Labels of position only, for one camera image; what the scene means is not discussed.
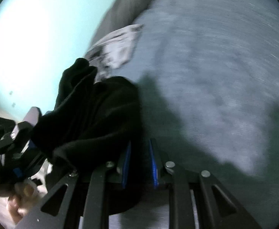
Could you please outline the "person's left hand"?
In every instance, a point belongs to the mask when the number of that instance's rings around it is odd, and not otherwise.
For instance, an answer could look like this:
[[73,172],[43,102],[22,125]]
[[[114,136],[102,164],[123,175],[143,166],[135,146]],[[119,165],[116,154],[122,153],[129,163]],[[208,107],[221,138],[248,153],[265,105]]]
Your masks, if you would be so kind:
[[31,179],[16,183],[13,195],[7,201],[7,210],[14,224],[18,224],[38,201],[40,201],[39,191]]

